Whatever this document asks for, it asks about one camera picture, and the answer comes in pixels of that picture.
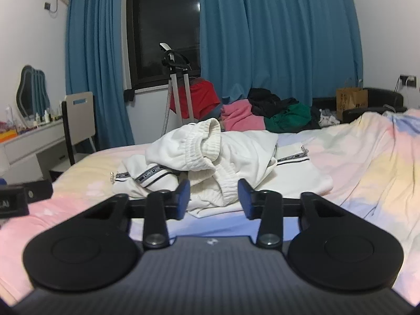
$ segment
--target black leather sofa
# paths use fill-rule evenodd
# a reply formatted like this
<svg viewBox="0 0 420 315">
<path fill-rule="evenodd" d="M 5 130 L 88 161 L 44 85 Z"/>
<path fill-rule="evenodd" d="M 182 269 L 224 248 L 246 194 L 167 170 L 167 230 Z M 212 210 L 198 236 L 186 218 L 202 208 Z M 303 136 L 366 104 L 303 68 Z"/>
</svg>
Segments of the black leather sofa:
<svg viewBox="0 0 420 315">
<path fill-rule="evenodd" d="M 368 111 L 377 112 L 379 114 L 383 114 L 385 111 L 394 111 L 392 108 L 395 109 L 395 112 L 407 111 L 407 108 L 404 107 L 404 97 L 402 94 L 380 88 L 365 88 L 365 90 L 368 91 L 367 108 L 345 110 L 343 112 L 342 123 L 351 123 Z M 312 100 L 312 105 L 318 109 L 337 110 L 337 101 L 335 97 L 314 98 Z"/>
</svg>

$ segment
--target bed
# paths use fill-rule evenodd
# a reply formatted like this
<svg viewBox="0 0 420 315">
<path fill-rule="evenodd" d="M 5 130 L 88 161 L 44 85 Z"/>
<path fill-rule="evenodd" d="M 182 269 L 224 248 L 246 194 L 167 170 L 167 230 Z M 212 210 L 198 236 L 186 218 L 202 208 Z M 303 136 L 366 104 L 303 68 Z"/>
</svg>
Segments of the bed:
<svg viewBox="0 0 420 315">
<path fill-rule="evenodd" d="M 299 134 L 279 135 L 280 146 L 301 142 L 313 164 L 333 179 L 325 198 L 392 233 L 405 261 L 394 290 L 413 305 L 420 302 L 420 110 L 384 116 L 365 113 L 351 124 Z M 26 243 L 38 233 L 112 195 L 111 172 L 123 158 L 142 154 L 147 145 L 109 149 L 90 155 L 54 183 L 52 199 L 31 204 L 30 216 L 14 218 L 0 229 L 0 297 L 8 304 L 32 289 L 22 265 Z M 169 221 L 177 235 L 250 235 L 259 220 L 243 212 Z M 285 219 L 285 240 L 298 232 L 297 219 Z M 130 236 L 141 239 L 142 220 Z"/>
</svg>

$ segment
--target round black cover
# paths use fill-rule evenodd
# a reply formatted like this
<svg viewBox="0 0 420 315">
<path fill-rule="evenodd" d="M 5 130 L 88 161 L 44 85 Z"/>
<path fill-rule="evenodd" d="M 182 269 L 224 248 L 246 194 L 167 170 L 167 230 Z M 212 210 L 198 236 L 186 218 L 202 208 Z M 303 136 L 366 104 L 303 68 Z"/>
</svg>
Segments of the round black cover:
<svg viewBox="0 0 420 315">
<path fill-rule="evenodd" d="M 356 217 L 315 222 L 291 241 L 287 254 L 300 277 L 343 292 L 392 286 L 404 259 L 392 235 Z"/>
<path fill-rule="evenodd" d="M 55 291 L 102 288 L 127 275 L 138 258 L 128 235 L 96 219 L 63 223 L 32 239 L 23 253 L 34 285 Z"/>
</svg>

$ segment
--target green clothing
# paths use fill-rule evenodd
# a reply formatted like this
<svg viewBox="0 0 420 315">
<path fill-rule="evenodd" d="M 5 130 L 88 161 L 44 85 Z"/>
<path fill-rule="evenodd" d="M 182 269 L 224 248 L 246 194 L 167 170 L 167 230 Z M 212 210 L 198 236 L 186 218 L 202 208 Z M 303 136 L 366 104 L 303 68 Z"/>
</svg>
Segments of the green clothing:
<svg viewBox="0 0 420 315">
<path fill-rule="evenodd" d="M 296 133 L 311 121 L 311 108 L 302 103 L 292 104 L 287 110 L 264 117 L 265 129 L 272 133 Z"/>
</svg>

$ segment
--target window frame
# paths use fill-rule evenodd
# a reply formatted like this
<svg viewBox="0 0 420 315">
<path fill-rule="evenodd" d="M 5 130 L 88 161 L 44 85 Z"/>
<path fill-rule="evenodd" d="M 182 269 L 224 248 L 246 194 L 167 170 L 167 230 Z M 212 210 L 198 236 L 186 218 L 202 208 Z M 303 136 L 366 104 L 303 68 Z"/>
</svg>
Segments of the window frame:
<svg viewBox="0 0 420 315">
<path fill-rule="evenodd" d="M 144 78 L 139 77 L 139 73 L 137 71 L 137 63 L 141 63 L 141 45 L 139 45 L 140 51 L 136 51 L 135 44 L 140 44 L 140 29 L 138 29 L 138 23 L 134 22 L 134 15 L 138 15 L 139 13 L 139 4 L 134 4 L 133 0 L 127 0 L 126 4 L 127 45 L 132 90 L 140 90 L 142 88 L 149 88 L 168 84 L 169 74 L 156 75 L 153 77 Z M 201 70 L 192 70 L 189 71 L 188 74 L 190 75 L 190 77 L 200 77 Z"/>
</svg>

